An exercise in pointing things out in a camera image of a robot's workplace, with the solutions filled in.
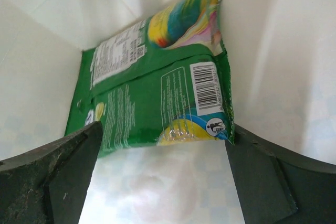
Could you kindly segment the blue checkered paper bag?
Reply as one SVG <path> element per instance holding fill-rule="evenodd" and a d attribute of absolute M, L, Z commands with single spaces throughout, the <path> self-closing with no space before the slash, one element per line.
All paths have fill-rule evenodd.
<path fill-rule="evenodd" d="M 1 159 L 63 137 L 81 52 L 177 0 L 1 0 Z M 335 0 L 222 0 L 235 122 L 335 163 Z M 243 223 L 225 144 L 97 161 L 81 223 Z"/>

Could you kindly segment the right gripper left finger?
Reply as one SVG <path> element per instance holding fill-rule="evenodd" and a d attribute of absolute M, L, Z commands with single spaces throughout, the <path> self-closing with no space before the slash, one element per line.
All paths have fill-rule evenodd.
<path fill-rule="evenodd" d="M 1 223 L 78 223 L 102 142 L 101 122 L 1 161 Z"/>

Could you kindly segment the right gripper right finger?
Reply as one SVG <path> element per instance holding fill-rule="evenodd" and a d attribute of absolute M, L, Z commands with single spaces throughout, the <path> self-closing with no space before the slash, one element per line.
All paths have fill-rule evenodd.
<path fill-rule="evenodd" d="M 245 223 L 335 223 L 335 165 L 239 125 L 225 146 Z"/>

